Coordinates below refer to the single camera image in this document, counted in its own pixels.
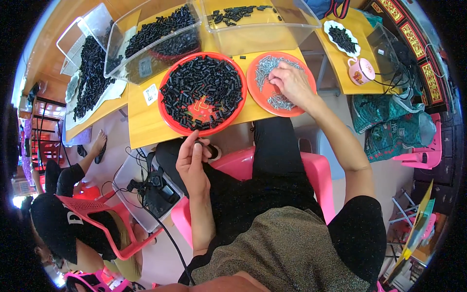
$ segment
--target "black t-shirt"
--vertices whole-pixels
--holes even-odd
[[[115,245],[120,248],[120,233],[112,215],[109,212],[97,212],[89,214],[89,217],[109,229]],[[47,247],[73,264],[77,264],[76,239],[101,254],[104,260],[117,258],[104,231],[80,219],[54,194],[37,196],[31,206],[31,218]]]
[[[308,209],[311,209],[322,220],[324,219],[320,210]],[[371,283],[369,291],[372,291],[375,288],[374,284],[386,251],[386,229],[382,220],[380,203],[368,196],[351,199],[329,223],[328,230],[341,261],[356,276]],[[225,232],[216,235],[209,245],[208,252],[194,257],[188,265],[188,270],[191,272],[207,265],[217,247],[232,242],[230,239],[226,240],[226,237],[238,235],[239,233],[226,235]],[[185,273],[182,274],[179,282],[189,284]]]

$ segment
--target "white plate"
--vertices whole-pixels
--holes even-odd
[[[349,52],[346,52],[346,50],[344,50],[343,48],[341,48],[334,40],[333,40],[333,37],[329,35],[329,29],[333,27],[333,28],[339,28],[339,29],[345,29],[346,30],[346,34],[350,37],[350,39],[352,40],[353,43],[358,43],[358,40],[352,35],[352,32],[348,29],[346,29],[342,24],[338,23],[338,22],[335,22],[334,20],[328,20],[326,21],[324,24],[323,24],[323,29],[324,29],[324,32],[327,34],[327,36],[329,37],[329,40],[335,44],[337,46],[337,49],[341,52],[344,52],[347,54],[347,56],[349,57],[358,57],[360,55],[360,51],[361,51],[361,48],[359,45],[355,45],[355,53],[349,53]]]

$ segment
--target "red strap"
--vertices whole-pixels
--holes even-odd
[[[335,5],[334,0],[331,0],[331,5],[329,6],[329,10],[326,13],[324,13],[324,17],[327,17],[329,14],[331,14],[331,12],[334,9],[334,5]]]
[[[350,0],[344,0],[344,2],[342,3],[342,10],[340,12],[340,15],[337,14],[337,7],[338,6],[339,6],[338,3],[334,4],[334,7],[333,7],[334,15],[339,19],[344,19],[347,16],[347,12],[349,11]]]

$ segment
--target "qr code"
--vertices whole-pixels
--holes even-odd
[[[143,58],[139,61],[140,77],[144,78],[152,74],[151,57]]]
[[[157,99],[158,91],[155,84],[149,86],[145,91],[143,91],[144,98],[148,106]]]

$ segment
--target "gold carving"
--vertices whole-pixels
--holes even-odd
[[[422,91],[422,102],[428,106],[428,101],[426,100],[425,90]]]
[[[381,13],[381,12],[382,12],[381,7],[379,7],[378,4],[376,4],[376,2],[371,3],[371,7],[373,7],[373,9],[374,9],[377,13]]]
[[[436,80],[435,74],[430,63],[422,66],[423,74],[425,75],[426,82],[428,83],[428,89],[432,96],[432,103],[443,101],[441,93],[439,91],[438,81]]]
[[[394,4],[392,4],[390,0],[379,0],[379,2],[384,6],[384,8],[386,8],[395,22],[398,22],[403,18],[402,14],[396,7],[394,7]]]
[[[412,46],[412,49],[417,56],[417,59],[425,55],[425,51],[423,50],[422,45],[420,44],[420,41],[417,39],[417,36],[413,32],[412,28],[410,25],[404,24],[401,27],[402,32],[404,33],[405,37],[410,43],[410,46]]]

